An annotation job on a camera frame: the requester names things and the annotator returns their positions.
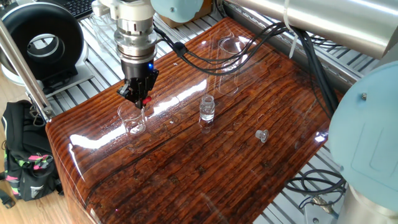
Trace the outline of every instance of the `wood grain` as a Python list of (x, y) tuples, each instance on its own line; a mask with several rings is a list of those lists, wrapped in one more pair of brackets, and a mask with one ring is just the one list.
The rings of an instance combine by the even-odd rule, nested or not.
[[(251, 36), (223, 19), (187, 47), (217, 58), (220, 40)], [(219, 91), (220, 77), (194, 70), (174, 53), (155, 66), (160, 75), (144, 133), (125, 132), (117, 113), (125, 102), (116, 94), (122, 83), (47, 124), (70, 209), (78, 202), (101, 223), (249, 223), (322, 144), (314, 138), (327, 130), (328, 118), (308, 74), (270, 45), (236, 78), (221, 82), (238, 85), (231, 96)], [(207, 126), (199, 119), (205, 93), (216, 103)], [(254, 136), (258, 129), (270, 132), (265, 144)]]

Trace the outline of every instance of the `keyboard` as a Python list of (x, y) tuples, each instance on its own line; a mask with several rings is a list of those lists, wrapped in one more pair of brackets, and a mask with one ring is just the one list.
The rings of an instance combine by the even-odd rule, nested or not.
[(89, 16), (93, 12), (91, 9), (92, 2), (93, 0), (71, 0), (64, 1), (63, 6), (79, 20)]

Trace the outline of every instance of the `black backpack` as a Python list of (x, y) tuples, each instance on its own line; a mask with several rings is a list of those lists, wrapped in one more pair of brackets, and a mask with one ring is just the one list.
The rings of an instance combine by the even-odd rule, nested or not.
[[(55, 189), (63, 194), (45, 123), (32, 104), (26, 100), (7, 103), (1, 122), (6, 142), (5, 171), (0, 179), (10, 183), (15, 198), (35, 200)], [(7, 208), (14, 206), (5, 192), (0, 192), (0, 197)]]

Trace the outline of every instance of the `black cable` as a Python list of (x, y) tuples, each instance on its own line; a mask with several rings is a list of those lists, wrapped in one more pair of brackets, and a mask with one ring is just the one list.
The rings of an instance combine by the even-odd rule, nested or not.
[(333, 107), (333, 112), (334, 112), (337, 109), (337, 106), (338, 106), (337, 95), (335, 93), (335, 90), (331, 87), (330, 81), (327, 78), (326, 72), (323, 69), (323, 66), (322, 66), (321, 62), (319, 61), (319, 58), (317, 57), (317, 55), (315, 53), (315, 50), (313, 48), (313, 44), (312, 44), (312, 41), (311, 41), (311, 37), (308, 35), (307, 32), (305, 32), (305, 31), (302, 31), (302, 32), (304, 34), (304, 37), (307, 39), (308, 45), (310, 47), (311, 54), (313, 55), (313, 58), (315, 59), (315, 66), (317, 67), (318, 71), (320, 72), (319, 75), (320, 75), (320, 78), (321, 78), (321, 81), (322, 81), (322, 85), (323, 85), (322, 87), (325, 88), (325, 91), (328, 94), (328, 97), (329, 97), (329, 99), (331, 101), (331, 105)]
[[(334, 183), (332, 181), (321, 179), (321, 178), (309, 177), (309, 175), (313, 174), (313, 173), (331, 175), (333, 177), (339, 178), (340, 180), (337, 183)], [(290, 185), (294, 186), (293, 182), (295, 182), (295, 181), (300, 181), (303, 189), (291, 187)], [(305, 182), (309, 182), (309, 181), (328, 184), (331, 187), (328, 187), (328, 188), (322, 189), (322, 190), (310, 190), (305, 185)], [(304, 173), (301, 177), (296, 177), (296, 178), (285, 181), (285, 187), (286, 187), (286, 189), (291, 190), (293, 192), (297, 192), (297, 193), (304, 194), (304, 195), (310, 195), (310, 197), (307, 197), (306, 199), (304, 199), (298, 206), (299, 209), (303, 209), (308, 204), (318, 205), (318, 206), (334, 205), (343, 197), (344, 193), (346, 192), (346, 181), (343, 178), (343, 176), (341, 176), (340, 174), (337, 174), (337, 173), (334, 173), (334, 172), (328, 171), (328, 170), (315, 169), (315, 170), (310, 170), (310, 171)], [(314, 198), (316, 196), (329, 194), (329, 193), (335, 193), (335, 192), (340, 192), (340, 196), (332, 202), (319, 204), (319, 203), (315, 203), (312, 201), (312, 198)]]
[[(162, 40), (165, 41), (184, 62), (186, 62), (190, 66), (196, 68), (197, 70), (199, 70), (203, 73), (207, 73), (209, 75), (214, 75), (214, 76), (223, 76), (223, 75), (229, 75), (229, 74), (239, 71), (239, 69), (242, 66), (244, 66), (244, 64), (253, 57), (253, 55), (259, 50), (260, 46), (263, 43), (265, 43), (271, 37), (273, 37), (275, 35), (279, 35), (285, 31), (287, 31), (287, 28), (285, 27), (285, 24), (282, 22), (268, 26), (265, 29), (263, 29), (260, 33), (258, 33), (256, 36), (251, 38), (249, 40), (249, 42), (245, 45), (245, 47), (240, 52), (232, 55), (229, 58), (218, 58), (218, 59), (209, 59), (209, 58), (200, 57), (200, 56), (196, 55), (195, 53), (190, 52), (183, 44), (178, 43), (178, 42), (173, 43), (172, 40), (170, 39), (170, 37), (168, 37), (167, 34), (164, 33), (163, 31), (161, 31), (159, 28), (154, 27), (154, 30), (160, 36), (162, 36)], [(316, 81), (321, 90), (321, 94), (323, 96), (326, 107), (324, 107), (321, 104), (320, 99), (318, 98), (318, 96), (316, 94), (315, 87), (312, 83), (312, 79), (310, 79), (315, 98), (318, 101), (318, 103), (321, 105), (322, 109), (325, 111), (326, 115), (329, 118), (331, 118), (331, 116), (333, 116), (333, 113), (335, 112), (335, 110), (337, 109), (337, 106), (338, 106), (338, 99), (337, 99), (336, 93), (335, 93), (334, 89), (330, 86), (330, 82), (329, 82), (328, 78), (326, 77), (326, 72), (324, 71), (324, 69), (315, 53), (315, 50), (313, 48), (314, 43), (312, 42), (311, 37), (304, 30), (300, 30), (300, 29), (297, 29), (294, 27), (294, 31), (297, 33), (298, 37), (300, 38), (300, 40), (302, 42), (303, 48), (308, 57), (308, 66), (310, 68), (310, 73), (315, 75)], [(260, 43), (257, 46), (251, 48), (251, 46), (255, 43), (255, 41), (260, 37), (262, 37), (262, 40), (260, 41)], [(222, 64), (222, 66), (217, 67), (217, 68), (201, 68), (198, 65), (194, 64), (190, 59), (186, 58), (186, 56), (184, 56), (185, 54), (188, 54), (194, 58), (200, 59), (206, 63), (209, 63), (210, 65)], [(232, 65), (235, 65), (237, 62), (242, 60), (242, 58), (245, 55), (247, 57), (238, 66), (234, 67), (233, 69), (231, 69), (229, 71), (220, 72), (226, 68), (229, 68)]]
[(308, 66), (310, 67), (310, 73), (314, 74), (318, 85), (321, 89), (323, 99), (325, 101), (326, 107), (329, 110), (329, 116), (332, 116), (338, 106), (338, 99), (334, 89), (331, 87), (330, 82), (326, 76), (326, 72), (320, 63), (310, 36), (304, 30), (297, 29), (293, 27), (294, 31), (297, 33), (299, 39), (302, 42), (305, 53), (308, 58)]
[(283, 23), (283, 22), (278, 22), (278, 23), (275, 23), (275, 24), (272, 24), (272, 25), (270, 25), (270, 26), (267, 26), (266, 28), (264, 28), (260, 33), (258, 33), (257, 35), (255, 35), (253, 38), (251, 38), (250, 40), (249, 40), (249, 42), (246, 44), (246, 46), (240, 51), (240, 52), (238, 52), (238, 53), (236, 53), (235, 55), (233, 55), (232, 57), (230, 57), (230, 58), (222, 58), (222, 59), (210, 59), (210, 58), (202, 58), (202, 57), (199, 57), (199, 56), (197, 56), (196, 54), (194, 54), (194, 53), (192, 53), (192, 52), (188, 52), (188, 54), (190, 54), (191, 56), (194, 56), (194, 57), (196, 57), (196, 58), (198, 58), (198, 59), (200, 59), (200, 60), (204, 60), (204, 61), (206, 61), (206, 62), (221, 62), (221, 63), (224, 63), (224, 62), (226, 62), (226, 61), (228, 61), (228, 60), (231, 60), (231, 59), (234, 59), (234, 58), (236, 58), (236, 57), (242, 57), (244, 54), (243, 54), (243, 51), (244, 50), (246, 50), (246, 49), (249, 49), (251, 46), (252, 46), (252, 44), (258, 39), (258, 38), (260, 38), (267, 30), (269, 30), (269, 29), (271, 29), (271, 28), (273, 28), (273, 27), (284, 27), (285, 26), (285, 24)]
[(325, 39), (325, 38), (323, 38), (323, 37), (321, 37), (321, 38), (319, 38), (319, 37), (311, 37), (311, 40), (323, 41), (322, 43), (318, 43), (318, 42), (312, 41), (312, 43), (313, 43), (313, 44), (316, 44), (316, 45), (324, 45), (324, 46), (330, 46), (330, 47), (342, 47), (342, 45), (340, 45), (340, 44), (335, 44), (335, 43), (333, 43), (332, 41), (327, 40), (327, 39)]
[(222, 16), (222, 18), (225, 18), (226, 16), (224, 15), (224, 13), (221, 12), (221, 9), (218, 7), (217, 0), (214, 0), (214, 4), (216, 6), (218, 13)]
[(214, 73), (214, 72), (210, 72), (210, 71), (212, 71), (212, 70), (219, 70), (220, 68), (204, 69), (204, 68), (200, 68), (200, 67), (196, 66), (195, 64), (193, 64), (193, 63), (192, 63), (191, 61), (189, 61), (185, 56), (182, 56), (181, 59), (184, 60), (184, 62), (188, 63), (189, 65), (193, 66), (194, 68), (198, 69), (199, 71), (204, 72), (204, 73), (207, 73), (207, 74), (209, 74), (209, 75), (214, 75), (214, 76), (229, 75), (229, 74), (232, 74), (232, 73), (238, 71), (241, 67), (243, 67), (244, 64), (245, 64), (246, 62), (248, 62), (248, 61), (250, 60), (251, 57), (254, 56), (254, 54), (257, 52), (257, 50), (260, 48), (260, 46), (261, 46), (264, 42), (266, 42), (269, 38), (271, 38), (271, 37), (273, 36), (275, 30), (276, 30), (276, 29), (273, 29), (270, 33), (268, 33), (268, 35), (266, 36), (266, 38), (263, 39), (263, 40), (260, 42), (260, 44), (254, 48), (253, 53), (251, 53), (250, 55), (248, 55), (247, 59), (246, 59), (243, 63), (240, 63), (236, 68), (234, 68), (234, 69), (232, 69), (232, 70), (230, 70), (230, 71), (227, 71), (227, 72), (223, 72), (223, 73)]
[(298, 206), (298, 208), (299, 208), (299, 209), (303, 209), (303, 208), (304, 208), (306, 205), (308, 205), (308, 204), (318, 205), (318, 206), (334, 205), (335, 203), (337, 203), (338, 201), (340, 201), (340, 199), (343, 197), (345, 191), (337, 190), (337, 191), (333, 191), (333, 192), (330, 192), (330, 193), (337, 193), (337, 192), (340, 192), (340, 195), (339, 195), (339, 197), (338, 197), (336, 200), (334, 200), (334, 201), (332, 201), (332, 202), (328, 202), (328, 203), (324, 203), (324, 204), (319, 204), (319, 203), (313, 202), (311, 197), (307, 197), (306, 199), (304, 199), (304, 200), (300, 203), (300, 205)]

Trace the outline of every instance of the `small glass vial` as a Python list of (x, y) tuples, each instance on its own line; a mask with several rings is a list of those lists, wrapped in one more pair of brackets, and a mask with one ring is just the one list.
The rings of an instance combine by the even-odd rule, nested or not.
[(216, 111), (216, 104), (214, 103), (213, 96), (205, 94), (201, 98), (200, 118), (204, 121), (211, 121), (214, 118), (215, 111)]

